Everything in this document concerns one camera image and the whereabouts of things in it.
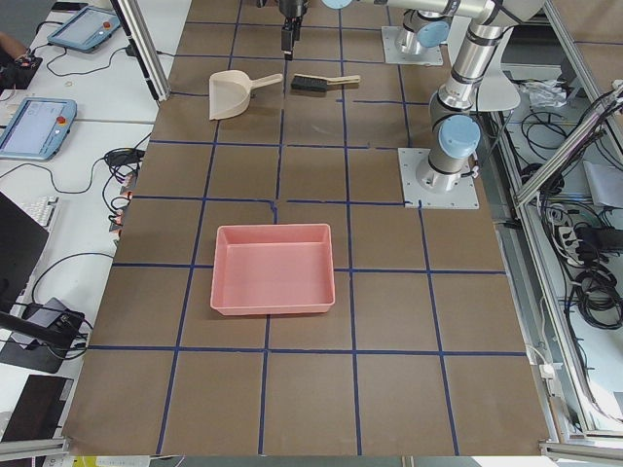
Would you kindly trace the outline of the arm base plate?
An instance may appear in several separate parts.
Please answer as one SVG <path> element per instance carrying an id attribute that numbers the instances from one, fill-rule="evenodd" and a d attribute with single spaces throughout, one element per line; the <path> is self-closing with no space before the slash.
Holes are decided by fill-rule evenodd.
<path id="1" fill-rule="evenodd" d="M 474 179 L 464 162 L 459 172 L 442 174 L 429 164 L 427 148 L 399 148 L 398 165 L 404 204 L 408 208 L 460 209 L 479 208 Z"/>
<path id="2" fill-rule="evenodd" d="M 445 42 L 434 39 L 431 46 L 421 42 L 426 33 L 416 34 L 402 26 L 383 26 L 382 40 L 385 63 L 401 65 L 441 66 L 444 58 L 441 45 Z"/>

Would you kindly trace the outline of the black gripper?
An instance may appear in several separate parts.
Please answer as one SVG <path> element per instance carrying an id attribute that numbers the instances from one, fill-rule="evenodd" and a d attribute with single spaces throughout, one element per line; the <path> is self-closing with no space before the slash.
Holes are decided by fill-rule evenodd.
<path id="1" fill-rule="evenodd" d="M 295 43 L 300 40 L 301 19 L 308 10 L 308 1 L 278 0 L 277 4 L 285 17 L 281 27 L 281 50 L 285 60 L 292 60 Z"/>

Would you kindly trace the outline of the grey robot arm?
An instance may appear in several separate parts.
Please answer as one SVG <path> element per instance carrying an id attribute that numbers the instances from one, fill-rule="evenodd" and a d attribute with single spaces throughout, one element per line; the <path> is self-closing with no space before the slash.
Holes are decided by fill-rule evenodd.
<path id="1" fill-rule="evenodd" d="M 293 59 L 293 51 L 300 40 L 303 18 L 308 11 L 308 1 L 277 1 L 284 17 L 280 43 L 285 60 Z M 412 58 L 422 58 L 429 51 L 439 51 L 450 33 L 450 18 L 432 12 L 406 10 L 402 27 L 392 36 L 389 49 Z"/>
<path id="2" fill-rule="evenodd" d="M 451 191 L 461 178 L 467 159 L 481 138 L 478 124 L 469 116 L 472 94 L 481 86 L 504 34 L 532 18 L 542 1 L 375 1 L 375 6 L 412 11 L 417 19 L 406 26 L 424 47 L 436 46 L 443 34 L 424 31 L 449 27 L 450 18 L 470 20 L 447 81 L 429 102 L 434 143 L 427 159 L 416 169 L 418 183 L 432 193 Z"/>

